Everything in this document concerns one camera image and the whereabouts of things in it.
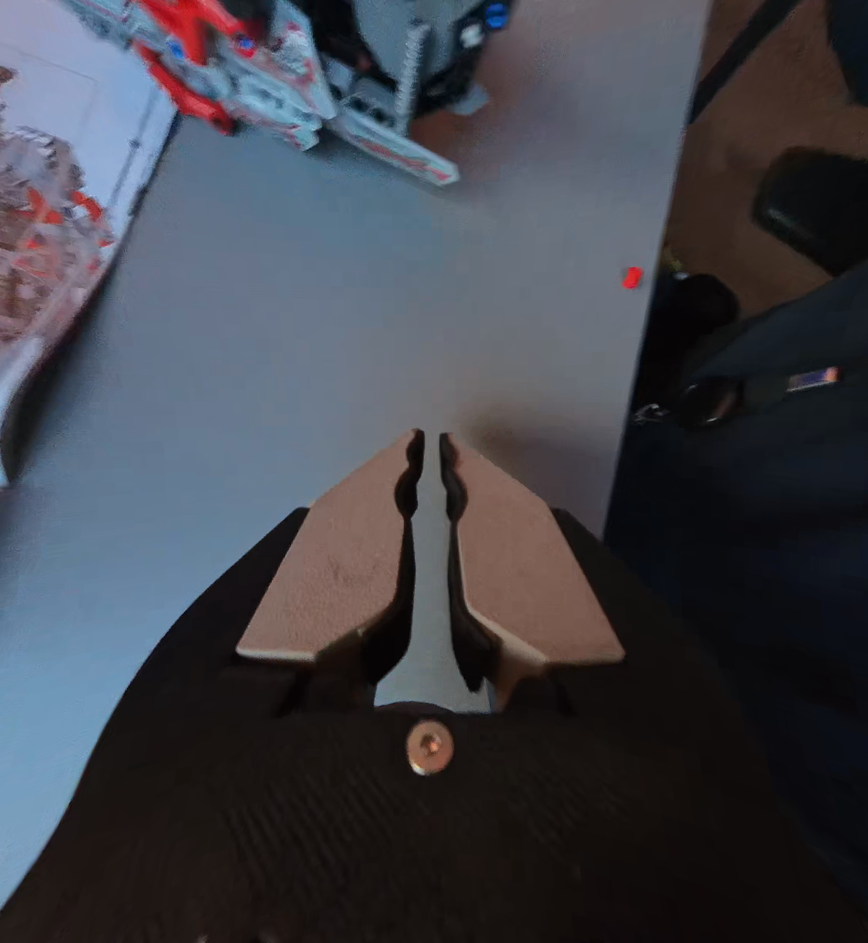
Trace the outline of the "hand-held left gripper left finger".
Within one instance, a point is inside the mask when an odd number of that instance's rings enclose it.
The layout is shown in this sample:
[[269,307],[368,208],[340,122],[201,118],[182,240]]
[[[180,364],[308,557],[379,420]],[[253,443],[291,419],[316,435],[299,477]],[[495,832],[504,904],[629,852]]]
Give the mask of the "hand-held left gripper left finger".
[[408,430],[307,509],[243,635],[243,659],[376,685],[404,657],[424,432]]

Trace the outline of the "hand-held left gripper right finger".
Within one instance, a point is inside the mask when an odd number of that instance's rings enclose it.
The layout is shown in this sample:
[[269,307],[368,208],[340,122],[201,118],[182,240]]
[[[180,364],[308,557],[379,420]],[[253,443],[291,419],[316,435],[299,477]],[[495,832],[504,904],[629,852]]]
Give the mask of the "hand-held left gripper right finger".
[[552,509],[453,435],[440,435],[450,524],[451,643],[467,688],[512,693],[626,652]]

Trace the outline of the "black grey lego truck model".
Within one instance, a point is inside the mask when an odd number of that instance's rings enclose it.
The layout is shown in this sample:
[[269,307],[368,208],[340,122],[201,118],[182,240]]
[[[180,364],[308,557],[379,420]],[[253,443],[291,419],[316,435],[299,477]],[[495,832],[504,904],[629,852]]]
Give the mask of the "black grey lego truck model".
[[97,39],[133,52],[183,115],[231,136],[262,128],[300,151],[322,131],[423,182],[456,165],[411,135],[471,114],[490,37],[514,2],[66,1]]

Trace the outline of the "open instruction booklet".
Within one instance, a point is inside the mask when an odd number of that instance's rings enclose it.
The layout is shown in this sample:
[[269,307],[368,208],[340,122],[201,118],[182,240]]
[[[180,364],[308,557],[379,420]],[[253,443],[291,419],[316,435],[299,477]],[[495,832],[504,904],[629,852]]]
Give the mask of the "open instruction booklet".
[[151,181],[172,104],[134,2],[0,1],[0,489],[12,415],[98,288]]

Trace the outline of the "black floor stand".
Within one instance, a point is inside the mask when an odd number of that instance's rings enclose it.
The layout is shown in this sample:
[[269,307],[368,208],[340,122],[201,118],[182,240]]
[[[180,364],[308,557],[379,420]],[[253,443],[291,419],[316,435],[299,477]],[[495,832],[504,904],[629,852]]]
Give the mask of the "black floor stand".
[[687,125],[692,125],[699,120],[723,88],[801,3],[801,1],[760,3],[719,59],[699,80],[692,96]]

